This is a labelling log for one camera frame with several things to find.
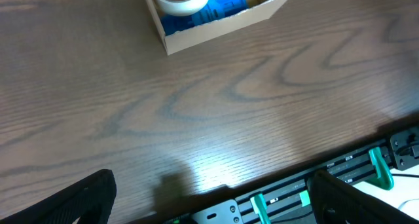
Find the blue plastic case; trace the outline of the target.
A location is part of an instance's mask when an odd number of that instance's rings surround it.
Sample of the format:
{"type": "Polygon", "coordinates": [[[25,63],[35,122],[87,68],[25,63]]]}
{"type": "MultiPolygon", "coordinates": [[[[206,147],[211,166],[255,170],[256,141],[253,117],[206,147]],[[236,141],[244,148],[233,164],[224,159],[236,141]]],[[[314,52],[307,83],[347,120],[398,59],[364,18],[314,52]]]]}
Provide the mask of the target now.
{"type": "Polygon", "coordinates": [[[202,24],[227,18],[248,8],[246,0],[209,0],[200,11],[189,16],[166,15],[160,19],[166,36],[202,24]]]}

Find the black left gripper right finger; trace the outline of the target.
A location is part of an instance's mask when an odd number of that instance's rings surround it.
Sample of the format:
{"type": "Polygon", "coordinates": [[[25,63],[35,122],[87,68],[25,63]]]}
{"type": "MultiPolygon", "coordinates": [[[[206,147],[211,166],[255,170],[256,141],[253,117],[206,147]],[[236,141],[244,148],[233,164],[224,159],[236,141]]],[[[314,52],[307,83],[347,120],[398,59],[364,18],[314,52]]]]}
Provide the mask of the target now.
{"type": "Polygon", "coordinates": [[[308,179],[308,194],[318,224],[418,224],[413,217],[325,170],[308,179]]]}

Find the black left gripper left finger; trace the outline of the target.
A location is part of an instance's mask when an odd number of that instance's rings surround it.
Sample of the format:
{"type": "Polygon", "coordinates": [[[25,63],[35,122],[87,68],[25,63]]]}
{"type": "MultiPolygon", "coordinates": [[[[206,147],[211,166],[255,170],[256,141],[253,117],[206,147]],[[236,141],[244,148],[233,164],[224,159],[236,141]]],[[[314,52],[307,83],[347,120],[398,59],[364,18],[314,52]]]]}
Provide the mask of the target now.
{"type": "Polygon", "coordinates": [[[58,193],[1,220],[2,224],[95,223],[109,220],[117,195],[113,172],[99,170],[58,193]]]}

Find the cardboard box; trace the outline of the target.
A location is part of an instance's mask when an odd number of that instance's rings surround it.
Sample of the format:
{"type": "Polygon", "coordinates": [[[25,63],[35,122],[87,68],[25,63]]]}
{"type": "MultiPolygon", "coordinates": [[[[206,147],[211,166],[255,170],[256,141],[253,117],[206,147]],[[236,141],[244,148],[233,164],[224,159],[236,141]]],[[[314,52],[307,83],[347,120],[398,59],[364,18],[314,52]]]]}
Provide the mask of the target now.
{"type": "Polygon", "coordinates": [[[155,0],[146,0],[168,55],[269,19],[287,0],[246,1],[248,8],[238,14],[166,36],[160,19],[169,14],[164,13],[155,0]]]}

